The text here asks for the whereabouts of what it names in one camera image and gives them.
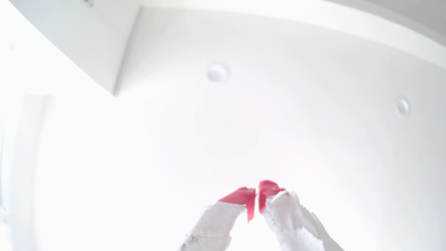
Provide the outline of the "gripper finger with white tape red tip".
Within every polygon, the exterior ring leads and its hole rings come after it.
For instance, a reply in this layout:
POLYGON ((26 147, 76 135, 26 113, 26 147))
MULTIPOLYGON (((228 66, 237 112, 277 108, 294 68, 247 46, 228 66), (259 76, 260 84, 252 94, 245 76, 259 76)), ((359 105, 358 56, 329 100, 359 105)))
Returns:
POLYGON ((319 218, 300 203, 296 192, 271 180, 260 181, 258 188, 259 212, 281 251, 343 251, 319 218))
POLYGON ((256 195, 255 188, 240 187, 207 207, 179 251, 226 251, 237 219, 246 214, 247 223, 253 220, 256 195))

